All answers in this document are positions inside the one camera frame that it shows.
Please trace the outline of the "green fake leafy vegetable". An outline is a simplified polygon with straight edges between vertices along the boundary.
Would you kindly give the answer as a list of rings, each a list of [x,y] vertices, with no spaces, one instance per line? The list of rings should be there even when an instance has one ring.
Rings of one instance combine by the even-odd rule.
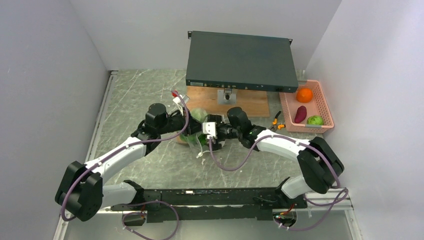
[[[190,110],[191,116],[199,121],[200,123],[204,123],[208,120],[208,113],[204,108],[196,107]]]

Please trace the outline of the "polka dot zip top bag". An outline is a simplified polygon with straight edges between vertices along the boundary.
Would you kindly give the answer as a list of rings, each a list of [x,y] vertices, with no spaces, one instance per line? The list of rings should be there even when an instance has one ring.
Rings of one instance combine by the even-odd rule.
[[[213,117],[215,122],[223,122],[225,120],[223,114],[209,114],[204,108],[200,107],[193,108],[190,113],[195,120],[198,120],[201,123],[213,121],[208,120],[208,117]],[[200,132],[187,136],[181,134],[176,138],[176,142],[189,146],[191,151],[195,153],[196,159],[210,152],[207,137],[205,134],[203,134],[202,130],[200,130]]]

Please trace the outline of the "purple fake sweet potato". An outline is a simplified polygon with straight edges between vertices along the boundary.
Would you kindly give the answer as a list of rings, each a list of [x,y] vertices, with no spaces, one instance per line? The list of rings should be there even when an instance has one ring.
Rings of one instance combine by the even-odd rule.
[[[306,117],[307,117],[307,108],[304,105],[301,105],[296,110],[294,123],[299,124],[302,121],[304,121]]]

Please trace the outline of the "orange fake fruit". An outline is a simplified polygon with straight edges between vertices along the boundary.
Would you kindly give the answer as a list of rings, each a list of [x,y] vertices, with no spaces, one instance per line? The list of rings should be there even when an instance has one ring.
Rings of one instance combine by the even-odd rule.
[[[297,91],[295,99],[300,103],[309,103],[314,98],[314,93],[310,88],[304,87]]]

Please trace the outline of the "green fake lime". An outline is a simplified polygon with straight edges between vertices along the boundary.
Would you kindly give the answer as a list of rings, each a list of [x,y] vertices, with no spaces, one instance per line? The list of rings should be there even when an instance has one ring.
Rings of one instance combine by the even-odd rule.
[[[308,125],[319,125],[319,126],[323,126],[325,124],[324,119],[319,115],[310,116],[307,119],[306,123]]]

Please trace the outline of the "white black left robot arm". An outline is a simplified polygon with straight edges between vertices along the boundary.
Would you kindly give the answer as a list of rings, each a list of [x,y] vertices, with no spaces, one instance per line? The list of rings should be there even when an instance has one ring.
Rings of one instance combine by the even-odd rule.
[[[202,132],[205,120],[194,117],[184,105],[172,113],[167,113],[161,103],[150,105],[145,119],[123,143],[94,160],[74,161],[67,166],[54,198],[61,206],[61,218],[85,222],[99,209],[117,204],[139,209],[144,203],[141,186],[132,181],[112,186],[105,186],[105,182],[150,154],[161,142]]]

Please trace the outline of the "wooden board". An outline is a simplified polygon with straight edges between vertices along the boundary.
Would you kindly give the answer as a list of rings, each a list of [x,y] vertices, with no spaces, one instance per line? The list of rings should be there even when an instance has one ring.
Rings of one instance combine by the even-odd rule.
[[[265,91],[235,89],[230,100],[225,100],[222,88],[188,86],[186,95],[189,110],[203,109],[208,114],[226,115],[230,108],[240,107],[249,117],[270,116]]]

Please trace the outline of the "pink plastic basket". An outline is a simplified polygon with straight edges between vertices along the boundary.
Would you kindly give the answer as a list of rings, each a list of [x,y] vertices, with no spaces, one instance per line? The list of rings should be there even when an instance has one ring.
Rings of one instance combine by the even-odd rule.
[[[279,94],[286,130],[289,132],[322,134],[327,130],[332,129],[335,124],[327,104],[324,91],[321,87],[321,83],[317,80],[309,79],[303,85],[299,86],[299,89],[303,88],[308,88],[312,91],[312,100],[310,102],[302,103],[297,101],[296,92],[281,92]],[[323,119],[323,124],[308,124],[307,119],[304,119],[300,123],[295,123],[297,110],[301,106],[306,108],[306,118],[319,116]]]

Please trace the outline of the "grey metal bracket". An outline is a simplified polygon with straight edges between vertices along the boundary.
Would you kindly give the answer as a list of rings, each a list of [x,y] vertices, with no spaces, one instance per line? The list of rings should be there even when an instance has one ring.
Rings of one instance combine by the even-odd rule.
[[[235,105],[237,102],[237,89],[218,89],[217,103],[219,105]]]

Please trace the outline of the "orange handled pliers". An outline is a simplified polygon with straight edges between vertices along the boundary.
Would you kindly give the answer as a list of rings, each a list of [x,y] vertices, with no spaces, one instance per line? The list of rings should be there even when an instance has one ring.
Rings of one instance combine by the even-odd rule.
[[[279,111],[273,119],[273,122],[271,124],[271,126],[268,128],[269,130],[271,130],[272,132],[276,132],[277,130],[281,130],[284,129],[286,127],[285,124],[279,122],[279,116],[281,115],[281,111]]]

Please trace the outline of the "dark network switch box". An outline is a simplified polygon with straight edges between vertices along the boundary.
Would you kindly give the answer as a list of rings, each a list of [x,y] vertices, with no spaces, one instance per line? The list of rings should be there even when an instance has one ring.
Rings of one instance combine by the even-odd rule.
[[[292,39],[189,31],[187,86],[294,93]]]

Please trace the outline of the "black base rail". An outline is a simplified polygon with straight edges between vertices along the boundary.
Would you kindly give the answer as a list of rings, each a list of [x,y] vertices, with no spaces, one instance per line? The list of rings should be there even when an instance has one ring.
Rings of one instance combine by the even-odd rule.
[[[146,207],[140,204],[148,202]],[[147,213],[147,223],[175,220],[256,219],[271,221],[279,210],[305,209],[303,196],[283,197],[274,187],[145,189],[128,205],[115,204],[112,211]]]

